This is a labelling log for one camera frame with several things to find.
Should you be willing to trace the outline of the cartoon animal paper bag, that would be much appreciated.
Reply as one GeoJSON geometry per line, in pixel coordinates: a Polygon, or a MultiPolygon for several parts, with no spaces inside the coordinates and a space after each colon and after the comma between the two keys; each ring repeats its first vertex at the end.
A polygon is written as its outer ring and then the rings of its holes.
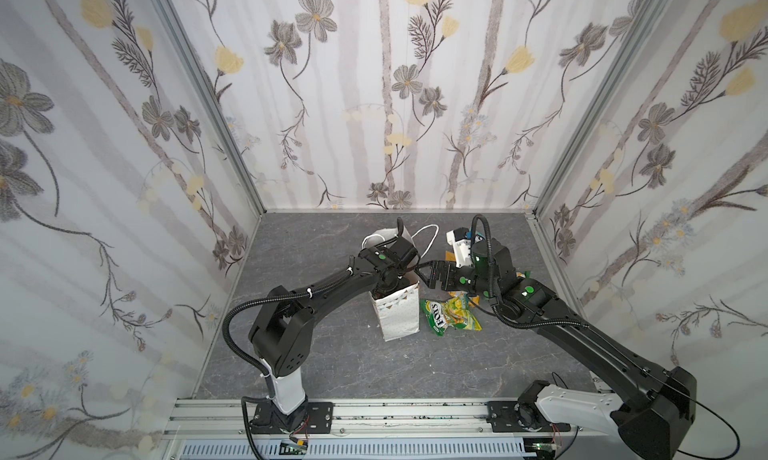
{"type": "MultiPolygon", "coordinates": [[[[427,229],[434,229],[432,238],[425,250],[429,252],[440,233],[437,224],[427,224],[414,234],[408,233],[407,229],[404,228],[403,234],[407,240],[414,243],[414,237],[427,229]]],[[[361,247],[373,247],[385,240],[393,239],[396,234],[397,228],[377,230],[363,239],[361,247]]],[[[397,280],[399,283],[393,293],[386,296],[379,293],[369,294],[385,342],[401,339],[419,331],[419,277],[415,271],[409,271],[397,280]]]]}

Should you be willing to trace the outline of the orange candy snack bag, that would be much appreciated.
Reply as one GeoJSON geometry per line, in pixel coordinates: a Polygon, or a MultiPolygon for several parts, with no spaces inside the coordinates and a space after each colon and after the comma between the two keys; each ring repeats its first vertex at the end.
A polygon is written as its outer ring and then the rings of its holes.
{"type": "Polygon", "coordinates": [[[466,292],[454,291],[450,293],[447,304],[452,310],[471,311],[478,307],[476,300],[476,297],[470,297],[466,292]]]}

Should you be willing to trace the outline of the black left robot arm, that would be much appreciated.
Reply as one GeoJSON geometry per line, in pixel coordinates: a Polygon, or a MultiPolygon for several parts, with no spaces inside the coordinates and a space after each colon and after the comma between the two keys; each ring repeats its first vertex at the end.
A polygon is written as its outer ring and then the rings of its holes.
{"type": "Polygon", "coordinates": [[[309,417],[309,400],[300,369],[310,353],[315,327],[359,295],[387,297],[410,287],[407,274],[416,264],[417,255],[403,220],[398,218],[392,233],[385,233],[379,243],[351,256],[343,270],[302,289],[289,291],[278,286],[267,296],[246,301],[227,312],[221,326],[225,344],[260,372],[270,395],[268,399],[242,399],[245,405],[267,407],[258,419],[245,418],[248,434],[256,427],[288,433],[304,425],[309,417]],[[259,312],[248,333],[253,352],[248,353],[233,339],[231,322],[238,314],[255,307],[259,312]]]}

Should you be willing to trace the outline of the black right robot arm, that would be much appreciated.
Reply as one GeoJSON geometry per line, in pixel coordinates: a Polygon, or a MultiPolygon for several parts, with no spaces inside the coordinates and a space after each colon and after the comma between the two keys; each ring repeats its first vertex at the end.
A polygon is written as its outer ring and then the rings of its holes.
{"type": "Polygon", "coordinates": [[[593,394],[533,382],[516,400],[513,417],[531,431],[570,424],[619,438],[642,459],[672,459],[702,403],[697,380],[632,352],[572,310],[557,293],[519,272],[509,249],[491,235],[481,214],[452,232],[455,258],[422,261],[414,269],[427,287],[485,299],[492,315],[515,330],[556,344],[609,387],[593,394]]]}

